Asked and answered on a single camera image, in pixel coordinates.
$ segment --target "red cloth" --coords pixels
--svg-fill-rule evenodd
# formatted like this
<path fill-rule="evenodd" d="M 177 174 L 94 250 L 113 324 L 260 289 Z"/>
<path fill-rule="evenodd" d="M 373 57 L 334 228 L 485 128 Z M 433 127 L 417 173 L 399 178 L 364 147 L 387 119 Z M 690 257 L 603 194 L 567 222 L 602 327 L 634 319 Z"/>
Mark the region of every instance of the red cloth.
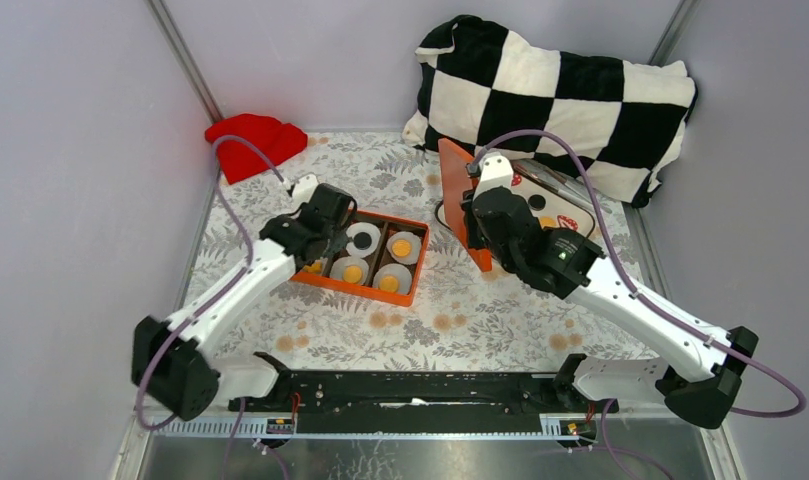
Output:
<path fill-rule="evenodd" d="M 250 113 L 222 120 L 204 132 L 204 138 L 210 143 L 222 135 L 236 135 L 248 140 L 275 166 L 307 148 L 307 134 L 295 125 Z M 217 154 L 227 183 L 231 185 L 269 169 L 262 158 L 239 142 L 222 143 Z"/>

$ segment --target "egg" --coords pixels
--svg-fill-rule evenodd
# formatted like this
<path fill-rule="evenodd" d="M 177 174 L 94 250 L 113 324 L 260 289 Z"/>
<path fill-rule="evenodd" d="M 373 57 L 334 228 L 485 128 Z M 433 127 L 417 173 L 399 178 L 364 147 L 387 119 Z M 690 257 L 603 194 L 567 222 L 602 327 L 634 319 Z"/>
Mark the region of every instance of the egg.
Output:
<path fill-rule="evenodd" d="M 390 255 L 396 262 L 413 265 L 419 261 L 422 241 L 411 232 L 398 232 L 389 237 L 386 242 L 386 249 L 389 250 Z"/>
<path fill-rule="evenodd" d="M 358 257 L 342 257 L 330 267 L 330 278 L 354 285 L 364 285 L 369 276 L 369 264 Z"/>
<path fill-rule="evenodd" d="M 351 239 L 345 251 L 353 257 L 366 258 L 375 253 L 380 244 L 380 229 L 368 222 L 351 225 L 345 234 Z"/>
<path fill-rule="evenodd" d="M 413 285 L 413 275 L 410 270 L 399 263 L 390 263 L 378 269 L 372 280 L 372 287 L 389 293 L 406 295 L 410 293 Z"/>

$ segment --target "table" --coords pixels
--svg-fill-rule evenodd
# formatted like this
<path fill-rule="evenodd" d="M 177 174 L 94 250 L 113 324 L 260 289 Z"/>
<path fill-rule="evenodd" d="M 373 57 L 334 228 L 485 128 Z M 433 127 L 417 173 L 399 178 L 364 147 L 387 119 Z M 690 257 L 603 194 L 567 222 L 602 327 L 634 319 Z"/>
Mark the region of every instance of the table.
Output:
<path fill-rule="evenodd" d="M 481 273 L 433 217 L 442 198 L 439 160 L 404 145 L 400 133 L 317 133 L 309 143 L 282 165 L 285 176 L 315 173 L 354 195 L 362 210 L 430 225 L 415 301 L 397 307 L 288 282 L 254 307 L 217 356 L 265 351 L 290 368 L 478 371 L 556 371 L 574 352 L 655 356 L 607 320 L 533 291 L 500 267 Z M 221 188 L 252 236 L 272 216 L 290 211 L 290 198 L 271 173 L 232 186 L 222 180 Z M 600 199 L 619 257 L 639 278 L 622 205 Z M 601 243 L 598 232 L 593 240 Z M 236 226 L 216 201 L 187 302 L 242 258 Z"/>

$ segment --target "black square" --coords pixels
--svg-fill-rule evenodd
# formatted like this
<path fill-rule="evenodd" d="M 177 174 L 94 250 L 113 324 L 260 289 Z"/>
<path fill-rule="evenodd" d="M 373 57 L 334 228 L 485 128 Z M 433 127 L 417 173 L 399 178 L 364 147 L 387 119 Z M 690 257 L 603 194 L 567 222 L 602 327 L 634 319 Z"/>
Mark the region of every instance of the black square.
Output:
<path fill-rule="evenodd" d="M 621 101 L 625 91 L 622 61 L 610 57 L 583 57 L 560 52 L 557 98 Z"/>
<path fill-rule="evenodd" d="M 478 129 L 478 145 L 486 145 L 496 137 L 513 130 L 544 129 L 553 105 L 553 98 L 491 91 Z M 519 152 L 534 152 L 539 140 L 540 137 L 534 136 L 511 138 L 498 147 Z"/>
<path fill-rule="evenodd" d="M 595 163 L 595 160 L 589 157 L 579 156 L 578 158 L 581 159 L 581 165 L 584 166 L 585 171 L 589 170 L 589 167 Z M 569 175 L 572 178 L 581 176 L 581 173 L 578 172 L 578 167 L 575 166 L 575 162 L 569 158 L 568 154 L 555 156 L 547 153 L 535 153 L 534 160 L 552 170 Z"/>
<path fill-rule="evenodd" d="M 474 156 L 475 154 L 475 146 L 470 143 L 461 142 L 456 138 L 451 138 L 447 135 L 443 135 L 436 131 L 432 126 L 428 125 L 427 130 L 425 131 L 425 149 L 431 152 L 438 152 L 439 151 L 439 140 L 441 138 L 447 138 L 454 142 L 455 144 L 459 145 L 463 150 L 469 152 Z"/>
<path fill-rule="evenodd" d="M 497 23 L 484 22 L 477 17 L 459 22 L 454 29 L 454 51 L 437 56 L 436 69 L 492 87 L 508 32 Z"/>
<path fill-rule="evenodd" d="M 430 96 L 433 92 L 433 76 L 436 73 L 433 67 L 422 63 L 422 86 L 416 95 L 416 107 L 425 118 L 430 118 Z"/>
<path fill-rule="evenodd" d="M 654 168 L 669 149 L 687 108 L 665 103 L 624 103 L 610 142 L 598 159 L 629 168 Z"/>

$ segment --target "black circle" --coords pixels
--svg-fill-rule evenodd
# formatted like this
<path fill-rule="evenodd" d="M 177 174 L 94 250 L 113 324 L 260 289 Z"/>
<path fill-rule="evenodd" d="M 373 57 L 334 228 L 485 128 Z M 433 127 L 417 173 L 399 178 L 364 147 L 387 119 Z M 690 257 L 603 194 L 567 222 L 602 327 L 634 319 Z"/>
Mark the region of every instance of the black circle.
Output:
<path fill-rule="evenodd" d="M 366 232 L 354 235 L 354 246 L 360 250 L 365 250 L 372 246 L 372 236 Z"/>
<path fill-rule="evenodd" d="M 531 195 L 531 198 L 528 199 L 528 206 L 531 207 L 531 210 L 542 210 L 545 208 L 545 197 L 542 195 Z"/>

